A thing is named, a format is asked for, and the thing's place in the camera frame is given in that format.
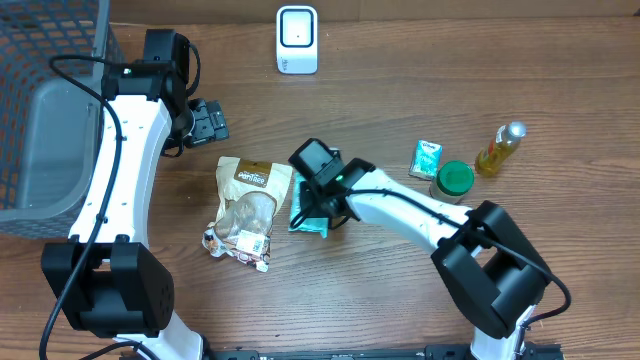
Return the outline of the green lid jar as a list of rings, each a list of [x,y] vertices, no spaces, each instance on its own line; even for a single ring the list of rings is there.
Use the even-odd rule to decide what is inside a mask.
[[[432,180],[429,192],[432,198],[450,204],[459,203],[470,192],[475,176],[471,167],[462,161],[444,164]]]

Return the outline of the teal tissue pack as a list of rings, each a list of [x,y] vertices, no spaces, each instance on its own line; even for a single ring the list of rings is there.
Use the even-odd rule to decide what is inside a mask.
[[[440,144],[419,140],[409,166],[409,175],[432,180],[437,173],[443,147]]]

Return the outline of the yellow dish soap bottle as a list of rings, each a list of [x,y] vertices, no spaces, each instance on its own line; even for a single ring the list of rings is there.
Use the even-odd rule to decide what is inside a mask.
[[[517,150],[526,134],[526,125],[519,121],[501,126],[489,145],[477,155],[476,172],[486,177],[495,176],[506,159]]]

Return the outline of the teal snack packet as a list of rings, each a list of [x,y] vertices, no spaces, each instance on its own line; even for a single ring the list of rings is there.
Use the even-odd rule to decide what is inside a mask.
[[[294,174],[294,185],[292,192],[292,203],[291,203],[291,211],[290,211],[290,220],[293,221],[295,216],[300,213],[302,210],[301,207],[301,183],[304,181],[304,178],[299,174]],[[306,218],[297,228],[293,228],[291,226],[288,227],[290,232],[292,231],[301,231],[301,232],[310,232],[310,233],[318,233],[322,238],[326,239],[328,236],[329,220],[327,218]]]

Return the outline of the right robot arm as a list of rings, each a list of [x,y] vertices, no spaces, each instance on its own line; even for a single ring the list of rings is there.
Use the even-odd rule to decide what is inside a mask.
[[[304,178],[304,202],[291,222],[323,217],[386,227],[431,258],[459,311],[475,327],[475,359],[519,359],[524,331],[551,281],[551,271],[506,211],[485,201],[475,209],[406,187],[370,162],[344,163],[316,138],[290,164]]]

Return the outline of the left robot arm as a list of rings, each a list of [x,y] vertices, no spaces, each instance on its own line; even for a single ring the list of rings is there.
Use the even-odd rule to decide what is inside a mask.
[[[41,256],[52,315],[138,359],[213,357],[176,314],[173,277],[147,231],[158,161],[229,135],[220,105],[195,94],[200,69],[196,46],[171,29],[149,30],[141,59],[106,63],[93,94],[102,135],[86,199],[67,241]]]

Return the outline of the brown snack wrapper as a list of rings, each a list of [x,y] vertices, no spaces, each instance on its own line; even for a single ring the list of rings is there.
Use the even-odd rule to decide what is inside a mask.
[[[222,156],[216,168],[220,199],[216,219],[202,244],[214,258],[224,255],[266,272],[274,218],[289,190],[289,165]]]

